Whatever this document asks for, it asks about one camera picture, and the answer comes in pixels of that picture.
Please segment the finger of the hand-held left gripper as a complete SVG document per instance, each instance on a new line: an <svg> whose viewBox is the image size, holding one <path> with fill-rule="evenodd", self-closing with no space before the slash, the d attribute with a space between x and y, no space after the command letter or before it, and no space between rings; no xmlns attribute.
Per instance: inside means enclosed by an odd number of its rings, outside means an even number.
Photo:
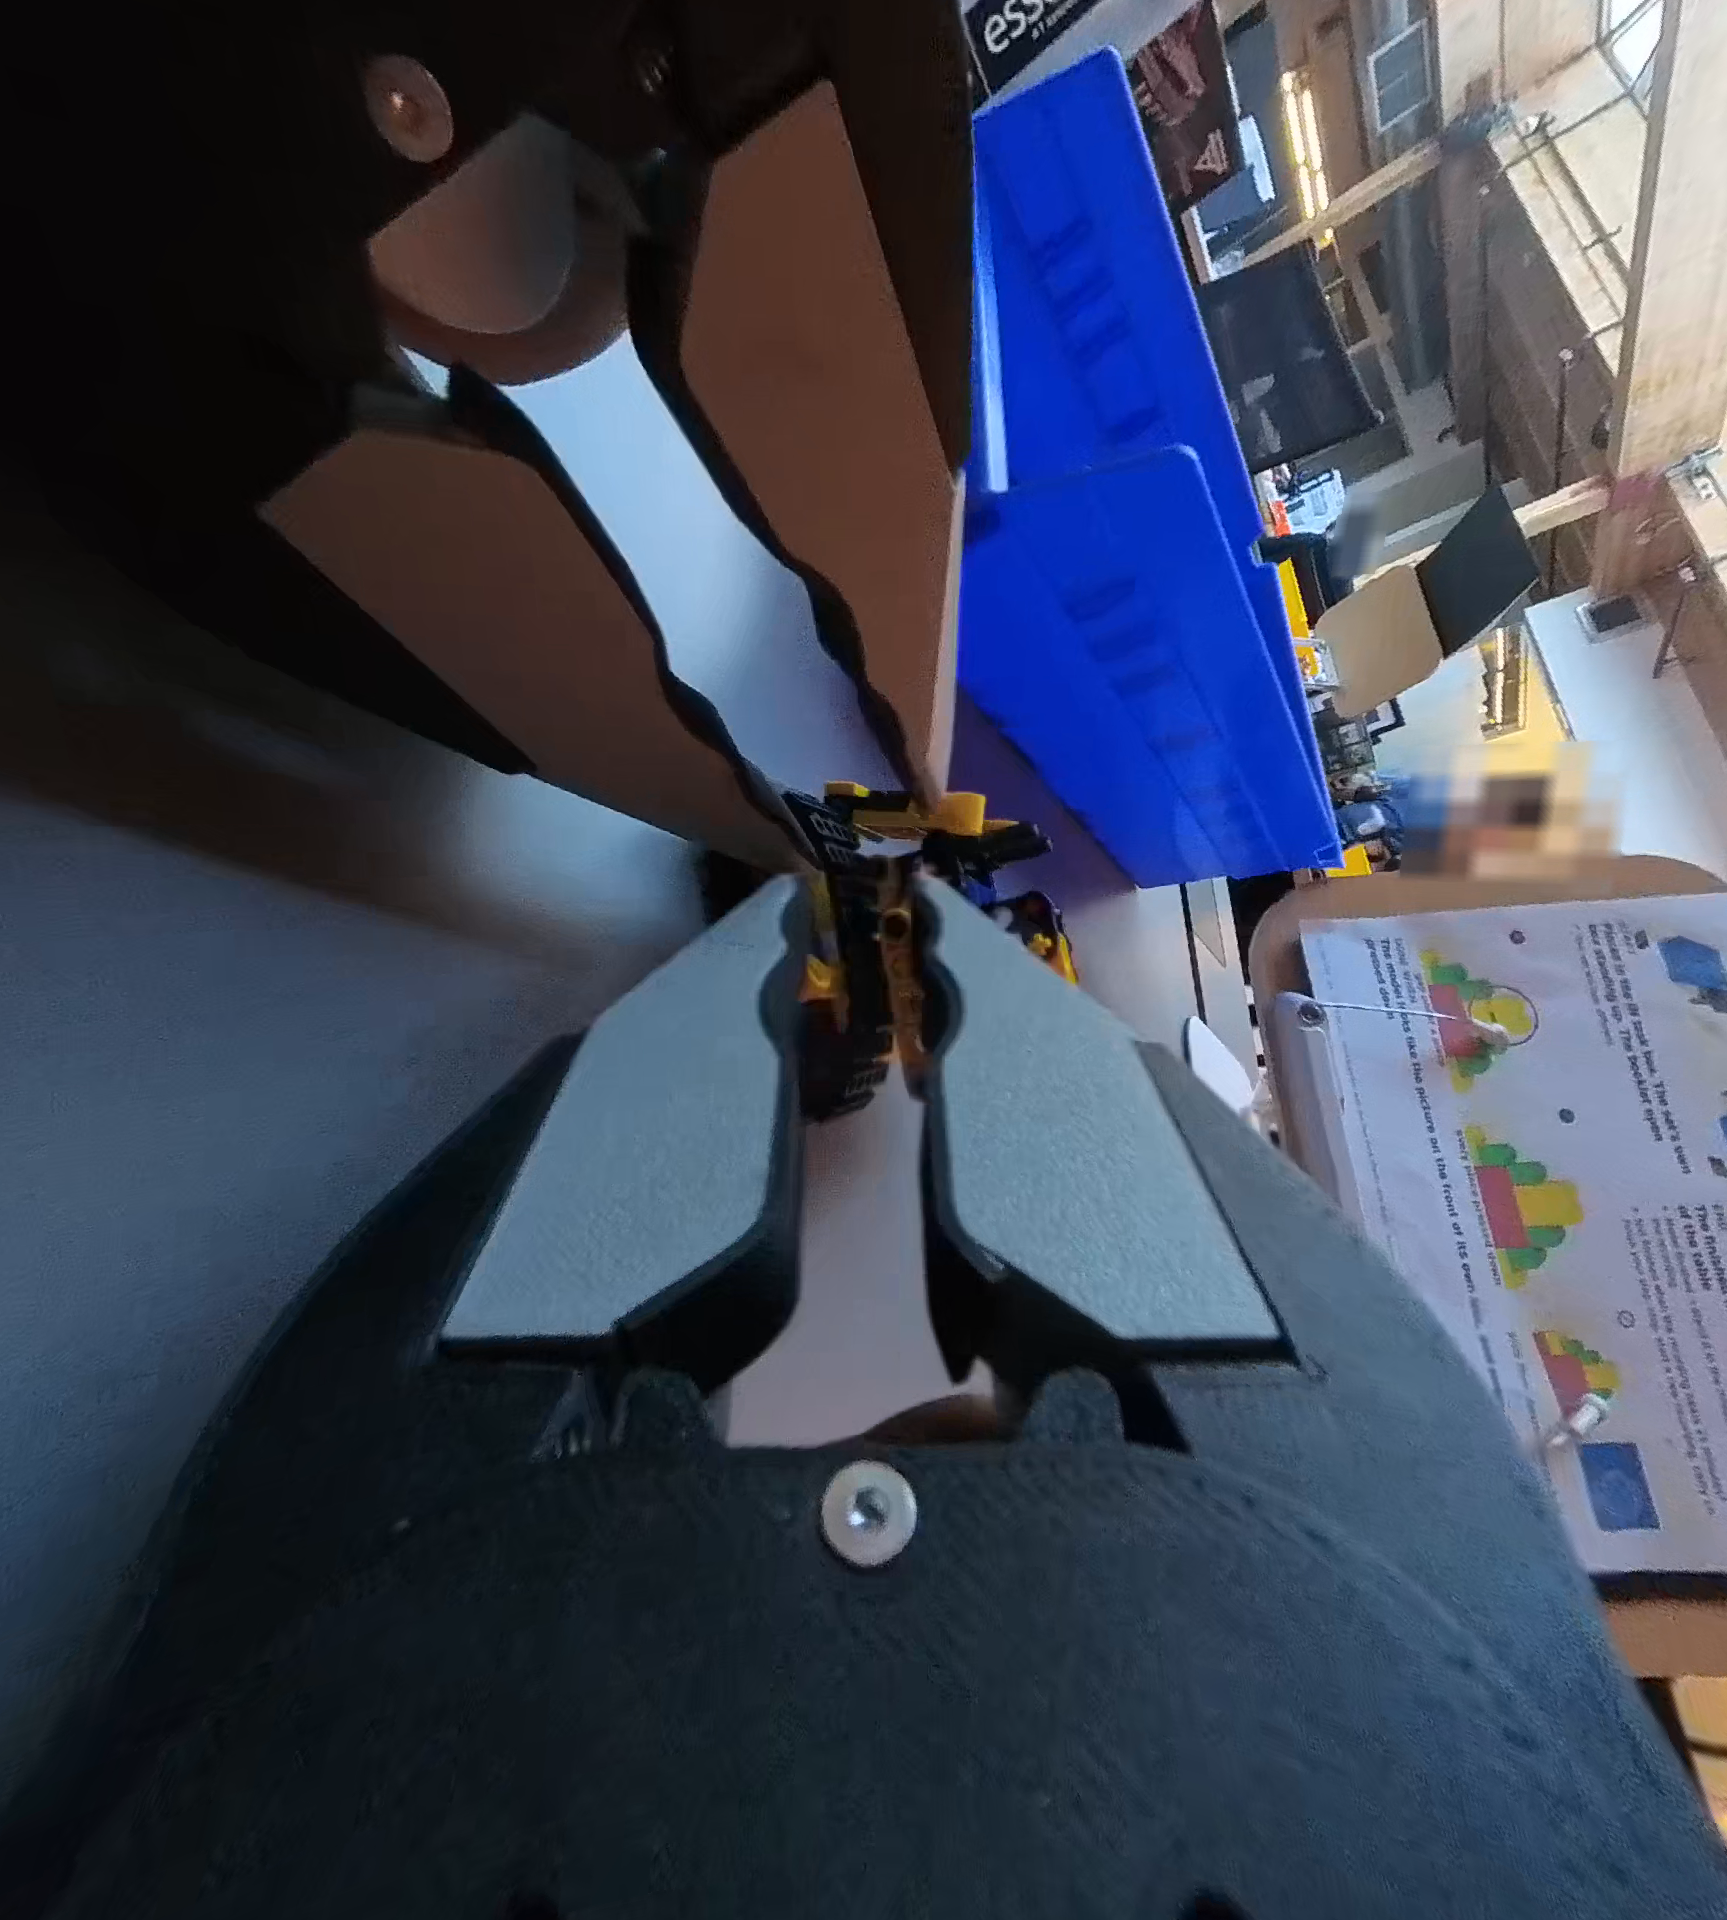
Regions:
<svg viewBox="0 0 1727 1920"><path fill-rule="evenodd" d="M546 785L768 873L812 866L568 469L482 374L358 386L348 433L260 517Z"/></svg>
<svg viewBox="0 0 1727 1920"><path fill-rule="evenodd" d="M890 788L948 785L964 383L942 422L834 80L732 152L668 156L632 240L632 338L736 521L806 590Z"/></svg>

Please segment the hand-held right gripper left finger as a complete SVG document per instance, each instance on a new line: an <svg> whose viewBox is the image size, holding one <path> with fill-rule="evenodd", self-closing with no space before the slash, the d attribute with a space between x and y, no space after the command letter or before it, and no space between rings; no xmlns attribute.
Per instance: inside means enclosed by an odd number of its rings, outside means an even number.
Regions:
<svg viewBox="0 0 1727 1920"><path fill-rule="evenodd" d="M710 1396L800 1296L796 988L780 876L582 1037L448 1308L450 1357L650 1368Z"/></svg>

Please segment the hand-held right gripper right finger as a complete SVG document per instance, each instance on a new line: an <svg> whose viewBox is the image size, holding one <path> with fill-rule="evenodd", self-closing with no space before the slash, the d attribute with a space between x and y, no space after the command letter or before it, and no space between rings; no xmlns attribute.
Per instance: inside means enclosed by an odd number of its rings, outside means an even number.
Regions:
<svg viewBox="0 0 1727 1920"><path fill-rule="evenodd" d="M922 885L926 1304L954 1380L1278 1364L1288 1339L1182 1121L1174 1061Z"/></svg>

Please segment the yellow black lego vehicle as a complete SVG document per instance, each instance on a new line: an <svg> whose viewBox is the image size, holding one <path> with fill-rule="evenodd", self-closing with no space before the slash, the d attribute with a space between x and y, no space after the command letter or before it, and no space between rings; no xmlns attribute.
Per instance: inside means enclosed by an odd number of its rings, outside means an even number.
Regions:
<svg viewBox="0 0 1727 1920"><path fill-rule="evenodd" d="M768 1149L808 1122L866 1109L900 1068L920 1099L944 1058L944 984L930 972L920 885L942 885L1008 944L1070 988L1082 984L1066 917L1040 886L1002 892L1006 871L1048 858L1050 834L990 813L988 796L832 781L778 788L738 767L738 794L802 850L808 933L784 1026Z"/></svg>

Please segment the person's left hand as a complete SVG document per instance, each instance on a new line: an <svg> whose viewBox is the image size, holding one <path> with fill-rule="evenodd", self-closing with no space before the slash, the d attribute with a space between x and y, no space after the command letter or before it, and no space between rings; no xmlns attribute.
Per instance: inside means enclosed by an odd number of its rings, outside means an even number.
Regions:
<svg viewBox="0 0 1727 1920"><path fill-rule="evenodd" d="M370 261L400 347L526 388L626 334L638 230L626 174L528 113L392 221Z"/></svg>

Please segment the blue plastic bin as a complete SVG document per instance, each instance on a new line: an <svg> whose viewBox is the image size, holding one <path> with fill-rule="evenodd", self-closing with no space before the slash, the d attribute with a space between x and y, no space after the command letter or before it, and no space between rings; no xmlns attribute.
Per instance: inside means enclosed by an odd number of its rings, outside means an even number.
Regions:
<svg viewBox="0 0 1727 1920"><path fill-rule="evenodd" d="M1340 858L1284 612L1190 447L972 493L958 685L1142 891Z"/></svg>
<svg viewBox="0 0 1727 1920"><path fill-rule="evenodd" d="M1184 444L1248 556L1260 504L1124 60L1088 55L972 137L972 493Z"/></svg>

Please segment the black printed banner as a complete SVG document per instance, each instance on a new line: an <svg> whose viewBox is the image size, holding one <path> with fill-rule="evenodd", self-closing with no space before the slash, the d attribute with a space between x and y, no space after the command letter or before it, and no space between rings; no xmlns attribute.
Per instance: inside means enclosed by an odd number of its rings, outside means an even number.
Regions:
<svg viewBox="0 0 1727 1920"><path fill-rule="evenodd" d="M996 98L1096 9L1098 2L966 2L974 104Z"/></svg>

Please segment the black monitor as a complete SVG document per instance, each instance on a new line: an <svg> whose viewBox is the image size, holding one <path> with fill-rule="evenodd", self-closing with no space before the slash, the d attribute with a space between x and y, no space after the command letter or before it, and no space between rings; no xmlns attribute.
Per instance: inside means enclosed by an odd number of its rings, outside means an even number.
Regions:
<svg viewBox="0 0 1727 1920"><path fill-rule="evenodd" d="M1308 245L1214 277L1200 289L1198 308L1250 477L1382 427Z"/></svg>

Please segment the printed instruction sheet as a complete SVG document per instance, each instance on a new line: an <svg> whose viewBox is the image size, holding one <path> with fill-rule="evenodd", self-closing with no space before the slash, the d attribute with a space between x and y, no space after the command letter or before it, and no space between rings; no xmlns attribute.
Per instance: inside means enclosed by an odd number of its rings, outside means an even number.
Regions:
<svg viewBox="0 0 1727 1920"><path fill-rule="evenodd" d="M1302 935L1342 1203L1596 1574L1727 1576L1727 892Z"/></svg>

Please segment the wooden chair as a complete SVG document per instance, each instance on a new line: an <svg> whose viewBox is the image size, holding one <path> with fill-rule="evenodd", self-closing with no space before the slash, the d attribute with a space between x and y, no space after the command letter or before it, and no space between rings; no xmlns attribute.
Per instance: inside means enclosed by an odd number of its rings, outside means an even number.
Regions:
<svg viewBox="0 0 1727 1920"><path fill-rule="evenodd" d="M1326 611L1312 641L1334 666L1334 709L1362 718L1414 690L1448 655L1420 568L1398 562Z"/></svg>

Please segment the instruction sheet on wooden stand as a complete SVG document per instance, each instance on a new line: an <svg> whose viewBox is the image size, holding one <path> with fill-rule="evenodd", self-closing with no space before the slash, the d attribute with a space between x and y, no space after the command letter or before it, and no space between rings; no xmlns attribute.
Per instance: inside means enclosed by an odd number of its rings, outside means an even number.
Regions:
<svg viewBox="0 0 1727 1920"><path fill-rule="evenodd" d="M1556 868L1502 875L1396 875L1320 879L1300 885L1262 917L1248 970L1258 1000L1304 994L1306 931L1318 922L1528 909L1558 903L1612 903L1727 894L1727 880L1657 854L1588 854ZM1354 1195L1336 1203L1358 1227ZM1639 1679L1727 1679L1727 1576L1629 1574L1596 1583L1610 1632Z"/></svg>

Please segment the dark red wall poster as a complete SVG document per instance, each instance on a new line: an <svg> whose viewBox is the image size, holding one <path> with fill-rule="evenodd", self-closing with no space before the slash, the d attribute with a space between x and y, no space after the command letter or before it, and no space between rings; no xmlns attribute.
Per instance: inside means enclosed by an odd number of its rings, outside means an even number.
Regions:
<svg viewBox="0 0 1727 1920"><path fill-rule="evenodd" d="M1140 48L1132 95L1164 198L1186 213L1248 171L1242 115L1214 2L1196 2Z"/></svg>

